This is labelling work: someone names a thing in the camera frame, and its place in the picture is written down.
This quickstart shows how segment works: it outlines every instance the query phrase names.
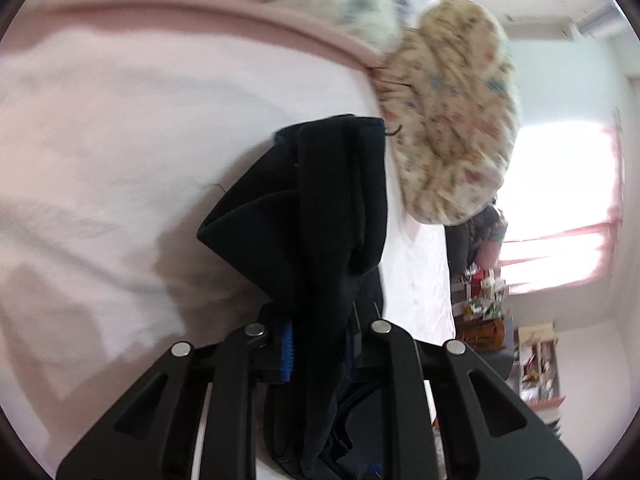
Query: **dark jacket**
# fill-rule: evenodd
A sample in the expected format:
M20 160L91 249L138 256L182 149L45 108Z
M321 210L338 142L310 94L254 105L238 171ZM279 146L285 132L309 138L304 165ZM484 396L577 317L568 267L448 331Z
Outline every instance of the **dark jacket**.
M353 306L375 302L382 311L384 153L380 119L338 116L285 128L198 230L199 240L293 319L302 359L296 350L293 389L282 402L295 424L293 433L268 440L279 441L272 457L296 478L340 478L320 455L348 380Z

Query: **white wall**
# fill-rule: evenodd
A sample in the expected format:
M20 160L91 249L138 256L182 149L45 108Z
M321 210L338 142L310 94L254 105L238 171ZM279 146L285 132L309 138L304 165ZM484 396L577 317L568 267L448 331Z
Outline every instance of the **white wall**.
M628 159L625 162L628 180L640 180L636 168L636 158L640 156L637 135L640 110L608 41L591 38L575 42L513 41L513 57L524 126L574 120L613 124L613 109L617 107L625 131L623 155ZM627 190L630 197L640 196L635 185L628 184ZM629 214L634 210L632 202L629 198L630 209L626 211ZM635 235L631 225L625 227L626 231L621 233L625 250L621 252L628 260L632 249L628 244L633 243ZM609 280L604 279L574 288L510 296L504 305L516 323L553 321L557 330L569 330L612 317L618 302L609 298L609 291Z
M640 41L633 32L611 41L620 70L634 82L636 104L640 105ZM640 272L640 128L629 128L623 135L625 154L625 206L620 248L609 292L610 309L616 312L629 364L632 412L640 405L640 294L636 276Z
M640 41L635 32L620 34L610 44L622 72L628 77L640 77Z
M640 80L634 83L638 103L640 104ZM627 180L631 177L634 183L628 183L625 192L625 215L623 221L624 246L621 246L620 257L616 262L616 269L611 280L610 301L616 310L616 322L625 347L626 358L629 364L631 380L632 410L640 406L640 294L637 279L640 272L640 200L638 191L638 158L640 157L640 132L635 132L635 138L629 139L629 144L634 144L629 149L636 150L635 157L629 157L627 163Z
M617 444L630 422L625 351L616 323L558 333L562 441L585 478Z

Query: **silver bolt head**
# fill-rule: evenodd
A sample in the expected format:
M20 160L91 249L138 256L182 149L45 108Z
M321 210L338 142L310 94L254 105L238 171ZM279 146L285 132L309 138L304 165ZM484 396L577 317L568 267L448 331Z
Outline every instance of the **silver bolt head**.
M466 352L466 345L458 339L452 339L447 341L447 351L454 355L462 355Z
M186 357L191 353L191 345L185 341L180 341L171 347L171 353L176 357Z
M377 334L388 334L391 332L391 323L384 319L377 319L371 323L371 329Z
M249 323L244 327L244 333L250 337L258 337L264 334L264 325L261 323Z

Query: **cream floral cloth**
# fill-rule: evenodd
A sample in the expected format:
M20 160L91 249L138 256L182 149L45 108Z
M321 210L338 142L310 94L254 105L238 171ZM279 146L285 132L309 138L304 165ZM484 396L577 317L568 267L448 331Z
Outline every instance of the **cream floral cloth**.
M491 202L518 131L510 44L468 0L444 0L372 71L409 213L456 225Z

